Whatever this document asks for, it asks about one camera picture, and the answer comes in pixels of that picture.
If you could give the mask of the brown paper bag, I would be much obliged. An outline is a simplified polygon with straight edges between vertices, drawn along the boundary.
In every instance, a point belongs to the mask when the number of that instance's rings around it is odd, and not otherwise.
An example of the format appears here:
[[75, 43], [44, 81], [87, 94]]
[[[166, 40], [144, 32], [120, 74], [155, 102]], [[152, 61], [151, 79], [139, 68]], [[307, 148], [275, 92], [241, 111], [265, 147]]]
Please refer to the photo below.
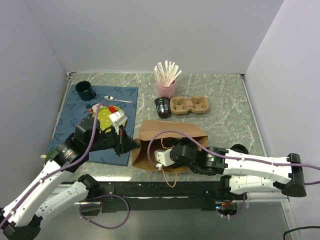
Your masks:
[[178, 182], [203, 181], [204, 175], [195, 174], [186, 166], [173, 169], [165, 166], [163, 171], [153, 167], [156, 164], [155, 151], [168, 150], [173, 147], [173, 140], [187, 138], [176, 133], [182, 132], [195, 139], [201, 145], [208, 146], [208, 134], [193, 123], [143, 120], [138, 135], [134, 138], [140, 147], [131, 151], [131, 166], [133, 182], [164, 182], [165, 178], [172, 185]]

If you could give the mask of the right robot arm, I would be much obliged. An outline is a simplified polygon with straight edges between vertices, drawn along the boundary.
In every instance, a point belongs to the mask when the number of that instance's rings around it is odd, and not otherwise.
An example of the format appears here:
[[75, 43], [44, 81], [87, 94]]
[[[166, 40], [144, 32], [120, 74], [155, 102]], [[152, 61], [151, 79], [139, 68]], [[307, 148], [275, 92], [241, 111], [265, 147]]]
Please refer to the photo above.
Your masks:
[[193, 173], [220, 175], [219, 195], [223, 199], [247, 192], [279, 190], [283, 195], [301, 198], [307, 195], [301, 158], [297, 153], [286, 157], [264, 157], [227, 148], [177, 144], [169, 153], [178, 165]]

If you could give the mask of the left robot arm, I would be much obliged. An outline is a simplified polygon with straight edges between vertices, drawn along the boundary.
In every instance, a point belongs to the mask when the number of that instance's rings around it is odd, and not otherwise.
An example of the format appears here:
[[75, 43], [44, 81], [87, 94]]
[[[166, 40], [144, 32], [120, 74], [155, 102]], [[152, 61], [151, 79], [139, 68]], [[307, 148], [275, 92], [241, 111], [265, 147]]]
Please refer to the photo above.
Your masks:
[[100, 183], [89, 174], [82, 175], [67, 190], [50, 194], [88, 161], [89, 153], [113, 149], [120, 156], [140, 147], [125, 128], [110, 126], [101, 130], [96, 118], [86, 117], [32, 183], [9, 205], [0, 210], [0, 228], [9, 240], [33, 240], [52, 218], [76, 202], [94, 201], [101, 193]]

